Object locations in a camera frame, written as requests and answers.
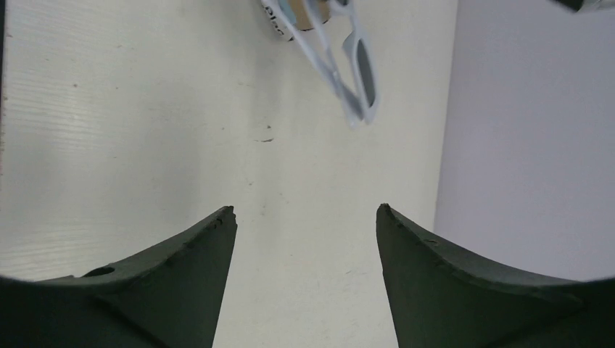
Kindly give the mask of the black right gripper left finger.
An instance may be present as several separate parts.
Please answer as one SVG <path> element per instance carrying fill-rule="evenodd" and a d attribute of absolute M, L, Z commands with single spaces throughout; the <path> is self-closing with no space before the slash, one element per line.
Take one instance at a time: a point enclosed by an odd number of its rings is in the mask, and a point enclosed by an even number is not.
<path fill-rule="evenodd" d="M 123 260 L 1 278 L 3 347 L 211 347 L 236 239 L 231 206 Z"/>

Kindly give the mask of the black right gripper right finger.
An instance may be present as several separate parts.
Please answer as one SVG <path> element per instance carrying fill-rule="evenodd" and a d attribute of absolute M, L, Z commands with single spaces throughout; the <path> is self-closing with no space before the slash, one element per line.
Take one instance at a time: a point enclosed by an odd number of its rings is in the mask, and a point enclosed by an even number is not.
<path fill-rule="evenodd" d="M 388 204 L 376 239 L 400 347 L 612 347 L 614 280 L 532 273 L 469 251 Z"/>

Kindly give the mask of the flag print glasses case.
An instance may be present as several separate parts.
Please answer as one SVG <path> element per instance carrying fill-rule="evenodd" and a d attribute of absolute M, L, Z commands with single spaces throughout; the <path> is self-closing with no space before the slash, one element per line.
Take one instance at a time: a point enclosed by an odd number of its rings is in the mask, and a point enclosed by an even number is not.
<path fill-rule="evenodd" d="M 294 36 L 288 26 L 284 24 L 281 19 L 281 16 L 278 16 L 276 12 L 269 5 L 270 1 L 261 1 L 263 10 L 265 11 L 265 15 L 270 21 L 273 29 L 280 35 L 280 37 L 285 41 L 293 41 Z M 310 31 L 313 29 L 313 24 L 311 23 L 307 12 L 305 10 L 303 1 L 301 0 L 291 0 L 284 1 L 279 0 L 276 1 L 280 10 L 289 18 L 289 21 L 295 26 L 298 30 L 301 31 Z M 318 1 L 318 9 L 321 13 L 321 18 L 323 20 L 323 24 L 327 23 L 330 18 L 330 10 L 326 1 Z"/>

